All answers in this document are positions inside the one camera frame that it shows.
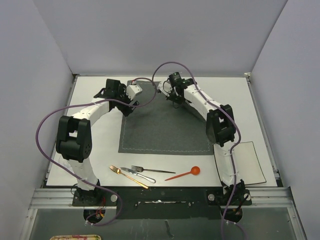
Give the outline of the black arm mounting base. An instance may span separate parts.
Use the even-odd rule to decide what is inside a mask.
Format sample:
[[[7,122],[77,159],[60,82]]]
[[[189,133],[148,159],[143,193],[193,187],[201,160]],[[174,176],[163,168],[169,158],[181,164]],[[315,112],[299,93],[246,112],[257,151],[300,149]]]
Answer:
[[[218,220],[223,212],[226,218],[238,221],[242,208],[252,205],[248,190],[221,187],[114,187],[114,192],[98,190],[95,196],[85,196],[76,190],[72,206],[83,207],[83,216],[94,223],[99,214],[116,210],[118,220],[180,220],[205,218]]]

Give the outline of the silver table knife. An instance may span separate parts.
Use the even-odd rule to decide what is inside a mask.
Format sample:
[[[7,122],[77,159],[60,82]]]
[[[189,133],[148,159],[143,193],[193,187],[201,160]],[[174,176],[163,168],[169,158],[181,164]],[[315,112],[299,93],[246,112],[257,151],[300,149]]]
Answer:
[[[156,180],[155,180],[154,178],[151,178],[151,177],[147,177],[147,176],[145,176],[145,175],[142,175],[141,173],[138,173],[138,172],[135,171],[135,170],[129,169],[129,168],[127,168],[127,167],[121,167],[120,169],[121,169],[122,171],[128,172],[128,173],[130,173],[130,174],[132,174],[132,175],[141,177],[141,178],[149,181],[150,183],[153,183],[153,184],[156,183]]]

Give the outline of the orange plastic spoon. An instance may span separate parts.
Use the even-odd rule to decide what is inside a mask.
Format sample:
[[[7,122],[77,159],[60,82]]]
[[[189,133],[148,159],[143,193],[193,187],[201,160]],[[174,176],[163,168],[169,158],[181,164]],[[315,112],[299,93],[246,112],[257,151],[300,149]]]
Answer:
[[[180,178],[180,177],[184,177],[186,175],[197,176],[197,175],[200,174],[200,172],[201,172],[201,169],[198,166],[193,166],[190,171],[185,172],[185,173],[181,173],[181,174],[178,174],[178,175],[175,175],[175,176],[172,176],[170,178],[165,179],[165,181],[170,181],[170,180],[173,180],[173,179],[177,179],[177,178]]]

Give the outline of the dark grey cloth placemat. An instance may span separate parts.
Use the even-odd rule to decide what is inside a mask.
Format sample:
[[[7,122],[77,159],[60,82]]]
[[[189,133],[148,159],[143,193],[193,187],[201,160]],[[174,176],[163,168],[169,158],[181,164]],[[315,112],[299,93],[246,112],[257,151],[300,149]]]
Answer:
[[[137,81],[142,93],[135,100],[144,107],[122,118],[119,153],[209,156],[213,146],[206,122],[191,107],[172,103],[148,81]]]

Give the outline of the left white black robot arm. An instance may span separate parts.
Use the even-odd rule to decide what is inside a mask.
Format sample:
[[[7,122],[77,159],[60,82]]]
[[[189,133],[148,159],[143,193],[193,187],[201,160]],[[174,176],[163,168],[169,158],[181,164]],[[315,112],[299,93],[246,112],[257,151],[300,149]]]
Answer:
[[[134,98],[142,92],[137,84],[126,86],[119,80],[107,79],[105,87],[94,95],[92,105],[59,119],[56,152],[69,161],[73,173],[80,177],[77,187],[85,191],[83,198],[92,206],[100,203],[102,193],[96,189],[100,182],[89,158],[93,148],[91,127],[114,108],[125,117],[130,115],[139,105]]]

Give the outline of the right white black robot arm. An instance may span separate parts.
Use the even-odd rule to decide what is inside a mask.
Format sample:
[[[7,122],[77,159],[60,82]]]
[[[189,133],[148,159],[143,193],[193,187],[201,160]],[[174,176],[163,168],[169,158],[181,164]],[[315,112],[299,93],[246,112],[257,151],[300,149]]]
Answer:
[[[234,153],[235,134],[233,109],[230,105],[222,105],[207,95],[192,79],[184,79],[179,72],[169,75],[167,80],[158,84],[157,90],[166,99],[176,104],[185,104],[195,110],[205,120],[205,133],[211,144],[219,179],[229,188],[222,192],[223,200],[230,205],[241,198],[240,191],[233,185],[241,182],[236,170],[236,154]]]

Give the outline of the white square plate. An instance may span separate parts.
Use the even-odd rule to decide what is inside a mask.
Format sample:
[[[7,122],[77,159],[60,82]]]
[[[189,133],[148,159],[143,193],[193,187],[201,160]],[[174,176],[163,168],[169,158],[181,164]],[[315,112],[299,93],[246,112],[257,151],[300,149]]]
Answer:
[[[235,163],[236,178],[243,180],[247,186],[264,184],[267,182],[260,165],[254,143],[241,142],[232,151]]]

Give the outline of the gold fork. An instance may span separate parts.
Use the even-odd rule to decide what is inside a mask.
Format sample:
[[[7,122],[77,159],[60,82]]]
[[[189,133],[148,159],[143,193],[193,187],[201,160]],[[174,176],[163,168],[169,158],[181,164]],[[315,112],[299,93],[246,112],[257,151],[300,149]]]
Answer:
[[[141,183],[140,181],[130,177],[129,175],[123,173],[119,168],[115,167],[114,165],[110,165],[109,169],[112,170],[114,173],[118,174],[118,175],[122,175],[125,176],[126,178],[130,179],[131,181],[135,182],[136,184],[138,184],[139,186],[143,187],[144,189],[148,189],[149,187],[143,183]]]

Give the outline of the floral tray edge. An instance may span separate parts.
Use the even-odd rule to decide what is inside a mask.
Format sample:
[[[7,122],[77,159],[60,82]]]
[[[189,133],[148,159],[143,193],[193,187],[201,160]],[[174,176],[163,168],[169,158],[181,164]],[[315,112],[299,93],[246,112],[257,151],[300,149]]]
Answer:
[[[102,240],[96,234],[80,234],[80,235],[57,235],[50,238],[50,240]]]

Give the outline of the dark handled silver fork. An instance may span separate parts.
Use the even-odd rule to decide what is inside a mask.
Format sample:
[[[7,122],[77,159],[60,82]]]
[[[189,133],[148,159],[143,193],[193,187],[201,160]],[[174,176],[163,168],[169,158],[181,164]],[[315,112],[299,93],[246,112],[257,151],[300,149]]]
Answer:
[[[136,172],[139,172],[139,173],[147,171],[147,172],[155,172],[155,173],[175,174],[175,172],[173,172],[173,171],[158,170],[158,169],[147,169],[147,168],[143,168],[142,166],[136,166],[136,165],[132,165],[131,169],[136,171]]]

